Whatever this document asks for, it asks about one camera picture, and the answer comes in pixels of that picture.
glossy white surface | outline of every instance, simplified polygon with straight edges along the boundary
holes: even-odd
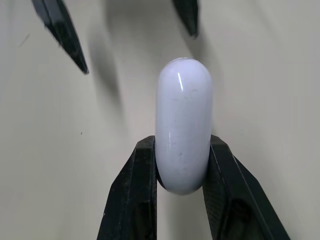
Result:
[[[207,172],[213,83],[205,66],[178,58],[159,76],[155,159],[164,187],[179,195],[197,190]]]
[[[196,40],[171,0],[65,3],[88,76],[31,1],[0,0],[1,240],[96,239],[113,180],[155,134],[157,77],[178,57],[208,68],[213,133],[290,238],[319,239],[320,1],[200,0]],[[212,240],[201,189],[158,187],[157,223],[159,240]]]

white rounded object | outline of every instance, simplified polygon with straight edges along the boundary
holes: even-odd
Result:
[[[186,195],[201,187],[210,152],[213,83],[204,65],[178,58],[158,82],[155,160],[169,192]]]

beige wall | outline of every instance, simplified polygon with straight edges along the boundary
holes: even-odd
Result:
[[[291,239],[319,237],[320,1],[200,2],[191,40],[168,0],[66,0],[84,76],[31,1],[0,0],[0,239],[97,237],[112,181],[154,134],[157,75],[177,57],[211,72],[214,133]],[[202,197],[159,187],[158,239],[210,239]]]

black pointed tip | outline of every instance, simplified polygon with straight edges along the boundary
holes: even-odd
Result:
[[[191,37],[198,36],[198,1],[172,0],[175,10]]]

scratch mark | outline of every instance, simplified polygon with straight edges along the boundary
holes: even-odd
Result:
[[[18,48],[20,48],[23,44],[25,44],[25,42],[28,40],[29,37],[30,37],[30,33],[27,36],[25,36],[23,41],[19,44]]]

